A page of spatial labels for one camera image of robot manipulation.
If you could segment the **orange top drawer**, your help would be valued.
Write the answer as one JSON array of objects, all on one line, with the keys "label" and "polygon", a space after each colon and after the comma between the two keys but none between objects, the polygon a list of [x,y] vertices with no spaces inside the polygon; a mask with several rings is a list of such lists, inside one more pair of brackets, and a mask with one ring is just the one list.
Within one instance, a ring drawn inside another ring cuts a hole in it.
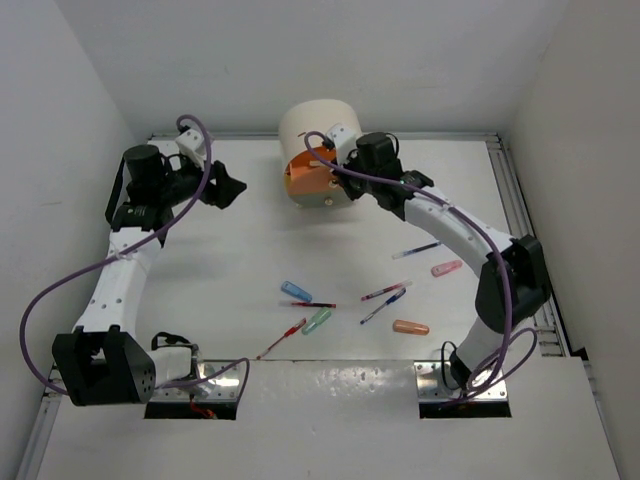
[{"label": "orange top drawer", "polygon": [[289,196],[324,194],[339,186],[337,177],[314,156],[314,153],[323,160],[334,159],[333,151],[322,151],[320,147],[313,152],[304,151],[294,157],[284,170],[285,190]]}]

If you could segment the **cream drawer cabinet shell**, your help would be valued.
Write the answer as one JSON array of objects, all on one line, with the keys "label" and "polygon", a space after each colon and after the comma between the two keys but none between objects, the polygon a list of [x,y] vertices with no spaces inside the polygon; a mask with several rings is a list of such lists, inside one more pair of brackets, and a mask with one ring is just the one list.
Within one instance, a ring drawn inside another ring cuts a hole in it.
[{"label": "cream drawer cabinet shell", "polygon": [[311,100],[292,107],[280,121],[279,141],[282,152],[283,180],[287,164],[304,151],[333,151],[326,139],[326,132],[335,124],[342,123],[361,130],[354,109],[345,102],[333,99]]}]

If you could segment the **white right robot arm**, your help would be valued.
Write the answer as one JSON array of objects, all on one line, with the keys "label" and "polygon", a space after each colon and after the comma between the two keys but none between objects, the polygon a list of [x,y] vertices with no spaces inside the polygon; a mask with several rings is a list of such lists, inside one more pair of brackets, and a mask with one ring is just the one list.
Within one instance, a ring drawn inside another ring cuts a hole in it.
[{"label": "white right robot arm", "polygon": [[329,139],[335,172],[351,199],[373,196],[382,209],[433,235],[477,276],[477,318],[450,357],[451,377],[466,387],[472,374],[505,357],[515,327],[549,300],[541,243],[496,230],[455,206],[431,178],[403,168],[398,142],[385,133],[358,136],[340,128]]}]

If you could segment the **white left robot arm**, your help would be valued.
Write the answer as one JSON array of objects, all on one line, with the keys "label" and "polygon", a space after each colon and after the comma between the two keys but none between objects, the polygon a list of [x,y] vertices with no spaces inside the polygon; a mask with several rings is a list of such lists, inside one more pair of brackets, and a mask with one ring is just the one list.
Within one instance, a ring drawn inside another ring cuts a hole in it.
[{"label": "white left robot arm", "polygon": [[107,265],[73,330],[56,336],[52,354],[76,406],[142,404],[159,387],[190,387],[196,345],[171,336],[165,346],[141,346],[136,320],[150,269],[165,245],[173,209],[193,197],[224,209],[246,183],[214,161],[204,173],[186,154],[173,169],[155,145],[122,156],[105,215],[110,224]]}]

